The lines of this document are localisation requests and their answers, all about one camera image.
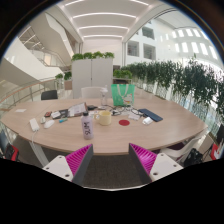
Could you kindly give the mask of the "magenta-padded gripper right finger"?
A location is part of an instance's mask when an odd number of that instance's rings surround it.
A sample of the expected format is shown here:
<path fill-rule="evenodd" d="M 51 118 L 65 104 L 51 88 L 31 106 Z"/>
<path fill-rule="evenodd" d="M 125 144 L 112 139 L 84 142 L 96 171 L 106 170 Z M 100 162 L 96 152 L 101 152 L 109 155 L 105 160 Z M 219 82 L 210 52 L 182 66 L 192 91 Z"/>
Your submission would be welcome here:
<path fill-rule="evenodd" d="M 129 155 L 144 184 L 154 182 L 182 169 L 181 165 L 166 154 L 155 154 L 133 143 L 129 144 Z"/>

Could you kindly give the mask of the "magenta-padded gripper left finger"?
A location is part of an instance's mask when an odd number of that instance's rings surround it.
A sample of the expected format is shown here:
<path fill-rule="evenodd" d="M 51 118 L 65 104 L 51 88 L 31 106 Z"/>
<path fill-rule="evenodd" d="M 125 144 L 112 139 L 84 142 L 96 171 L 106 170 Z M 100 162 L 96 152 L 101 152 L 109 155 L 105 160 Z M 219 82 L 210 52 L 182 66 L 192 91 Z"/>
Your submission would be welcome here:
<path fill-rule="evenodd" d="M 89 144 L 67 156 L 55 157 L 44 170 L 81 186 L 92 156 L 93 145 Z"/>

